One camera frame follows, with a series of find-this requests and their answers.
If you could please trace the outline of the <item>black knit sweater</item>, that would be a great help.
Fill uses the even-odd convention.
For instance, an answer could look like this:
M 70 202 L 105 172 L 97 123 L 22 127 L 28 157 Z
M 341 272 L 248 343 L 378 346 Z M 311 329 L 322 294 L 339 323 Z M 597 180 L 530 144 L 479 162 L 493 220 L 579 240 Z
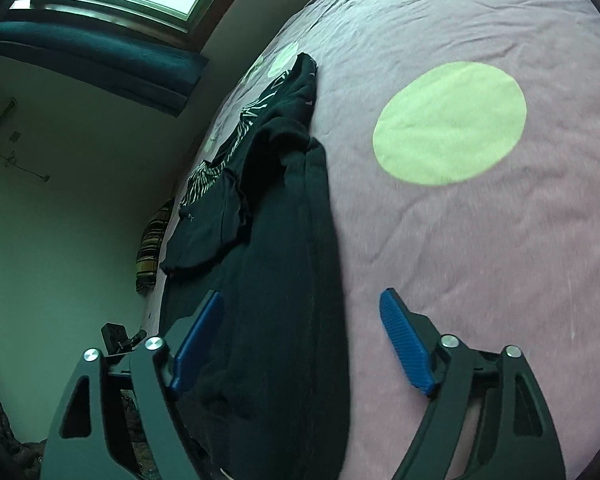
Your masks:
M 163 261 L 161 328 L 218 292 L 224 318 L 176 408 L 236 479 L 335 479 L 350 422 L 338 240 L 324 148 L 275 118 L 183 207 Z

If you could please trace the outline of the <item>black white patterned shirt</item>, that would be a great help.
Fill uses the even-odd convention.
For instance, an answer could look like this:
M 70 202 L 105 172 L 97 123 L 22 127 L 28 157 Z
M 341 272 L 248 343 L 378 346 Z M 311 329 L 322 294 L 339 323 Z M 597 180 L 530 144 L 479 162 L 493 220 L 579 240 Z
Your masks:
M 189 174 L 178 215 L 190 216 L 189 209 L 206 194 L 223 171 L 237 157 L 240 148 L 264 127 L 275 133 L 283 128 L 307 132 L 317 94 L 317 62 L 300 53 L 290 70 L 279 74 L 257 97 L 240 111 L 236 127 L 211 160 L 203 160 Z

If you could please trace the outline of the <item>black yellow striped pillow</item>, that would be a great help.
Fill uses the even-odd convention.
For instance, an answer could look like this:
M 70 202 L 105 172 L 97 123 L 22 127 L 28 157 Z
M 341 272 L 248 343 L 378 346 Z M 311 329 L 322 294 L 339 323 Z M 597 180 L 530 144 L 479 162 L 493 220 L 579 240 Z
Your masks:
M 156 286 L 160 249 L 171 219 L 174 198 L 170 197 L 151 217 L 143 230 L 136 253 L 135 289 L 147 296 Z

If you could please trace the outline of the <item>right teal curtain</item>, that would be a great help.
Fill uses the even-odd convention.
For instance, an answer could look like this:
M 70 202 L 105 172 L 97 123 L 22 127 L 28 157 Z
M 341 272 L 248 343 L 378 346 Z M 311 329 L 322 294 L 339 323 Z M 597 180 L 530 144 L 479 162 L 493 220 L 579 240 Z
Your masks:
M 180 116 L 208 60 L 154 42 L 64 24 L 4 22 L 0 55 Z

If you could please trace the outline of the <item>pink bedsheet green dots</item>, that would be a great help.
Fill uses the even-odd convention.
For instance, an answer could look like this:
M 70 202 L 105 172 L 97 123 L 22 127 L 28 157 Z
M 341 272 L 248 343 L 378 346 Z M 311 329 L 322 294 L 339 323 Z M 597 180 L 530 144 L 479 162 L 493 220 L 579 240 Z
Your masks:
M 600 478 L 596 0 L 310 0 L 225 98 L 198 160 L 299 53 L 318 65 L 349 332 L 343 479 L 388 479 L 426 408 L 381 325 L 394 288 L 471 347 L 519 346 L 570 479 Z

